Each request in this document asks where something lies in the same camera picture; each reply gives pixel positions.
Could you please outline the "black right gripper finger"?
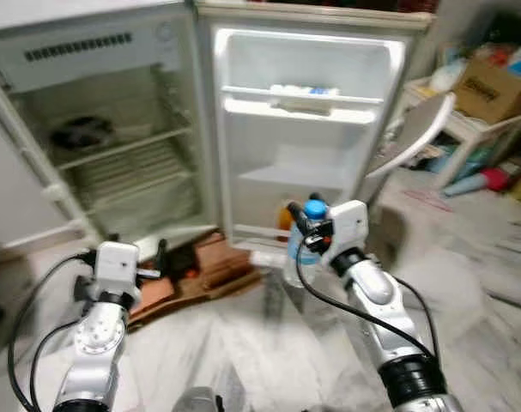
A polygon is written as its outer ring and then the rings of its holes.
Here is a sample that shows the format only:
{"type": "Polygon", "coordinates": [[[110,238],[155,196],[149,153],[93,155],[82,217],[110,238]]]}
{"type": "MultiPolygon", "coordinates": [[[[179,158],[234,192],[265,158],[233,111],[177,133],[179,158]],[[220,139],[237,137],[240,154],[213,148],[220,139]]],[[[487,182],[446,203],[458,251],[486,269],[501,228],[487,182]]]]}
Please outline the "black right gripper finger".
{"type": "Polygon", "coordinates": [[[294,227],[304,237],[311,235],[314,232],[315,225],[312,224],[312,219],[305,213],[305,209],[300,203],[288,203],[288,213],[292,216],[294,227]]]}

